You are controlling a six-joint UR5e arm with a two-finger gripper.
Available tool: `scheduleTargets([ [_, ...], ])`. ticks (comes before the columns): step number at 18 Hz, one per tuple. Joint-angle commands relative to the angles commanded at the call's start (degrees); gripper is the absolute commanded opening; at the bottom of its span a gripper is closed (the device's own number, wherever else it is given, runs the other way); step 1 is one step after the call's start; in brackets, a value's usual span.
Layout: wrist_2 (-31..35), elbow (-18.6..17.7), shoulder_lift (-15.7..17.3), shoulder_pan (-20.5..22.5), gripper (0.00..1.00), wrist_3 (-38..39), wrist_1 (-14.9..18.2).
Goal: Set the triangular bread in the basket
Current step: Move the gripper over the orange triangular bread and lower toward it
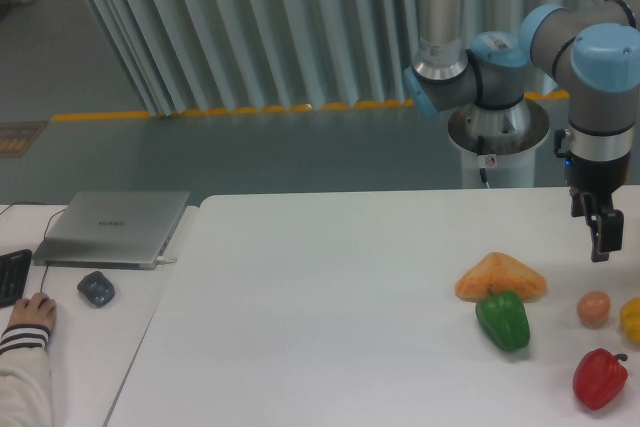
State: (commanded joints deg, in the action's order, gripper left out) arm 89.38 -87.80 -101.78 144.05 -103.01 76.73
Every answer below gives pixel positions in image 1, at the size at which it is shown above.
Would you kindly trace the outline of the person's hand on mouse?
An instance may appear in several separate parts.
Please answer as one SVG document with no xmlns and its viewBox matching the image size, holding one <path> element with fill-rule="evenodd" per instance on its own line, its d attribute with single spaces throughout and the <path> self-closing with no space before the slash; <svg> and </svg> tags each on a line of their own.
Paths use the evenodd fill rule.
<svg viewBox="0 0 640 427">
<path fill-rule="evenodd" d="M 51 333 L 56 318 L 56 301 L 44 292 L 38 292 L 30 299 L 21 298 L 15 303 L 7 327 L 35 326 Z"/>
</svg>

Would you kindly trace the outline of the forearm in white striped sleeve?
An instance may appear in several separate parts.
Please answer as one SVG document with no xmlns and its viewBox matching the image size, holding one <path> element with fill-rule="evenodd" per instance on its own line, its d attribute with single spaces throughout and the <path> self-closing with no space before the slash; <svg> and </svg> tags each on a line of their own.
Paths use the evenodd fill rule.
<svg viewBox="0 0 640 427">
<path fill-rule="evenodd" d="M 50 329 L 8 327 L 1 337 L 1 425 L 52 426 Z"/>
</svg>

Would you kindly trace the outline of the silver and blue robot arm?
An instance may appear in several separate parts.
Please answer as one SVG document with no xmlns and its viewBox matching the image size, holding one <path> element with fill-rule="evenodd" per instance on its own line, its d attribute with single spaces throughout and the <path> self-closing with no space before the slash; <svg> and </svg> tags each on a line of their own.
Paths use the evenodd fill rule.
<svg viewBox="0 0 640 427">
<path fill-rule="evenodd" d="M 425 113 L 449 111 L 448 135 L 468 184 L 489 186 L 488 172 L 516 170 L 516 158 L 551 132 L 544 110 L 524 97 L 534 65 L 569 95 L 568 124 L 554 153 L 565 164 L 571 213 L 591 232 L 595 262 L 622 247 L 623 213 L 613 193 L 624 184 L 639 108 L 639 0 L 595 0 L 569 11 L 531 11 L 517 34 L 491 31 L 461 39 L 463 0 L 417 0 L 419 48 L 405 70 L 407 89 Z"/>
</svg>

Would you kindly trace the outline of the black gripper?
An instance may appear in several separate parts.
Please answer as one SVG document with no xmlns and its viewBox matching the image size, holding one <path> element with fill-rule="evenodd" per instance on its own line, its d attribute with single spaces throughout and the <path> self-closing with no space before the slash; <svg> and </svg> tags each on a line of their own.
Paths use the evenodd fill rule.
<svg viewBox="0 0 640 427">
<path fill-rule="evenodd" d="M 624 214 L 614 209 L 612 194 L 626 182 L 629 163 L 629 153 L 604 162 L 571 154 L 565 161 L 565 179 L 572 199 L 571 216 L 585 216 L 591 235 L 592 262 L 605 262 L 607 252 L 622 249 Z"/>
</svg>

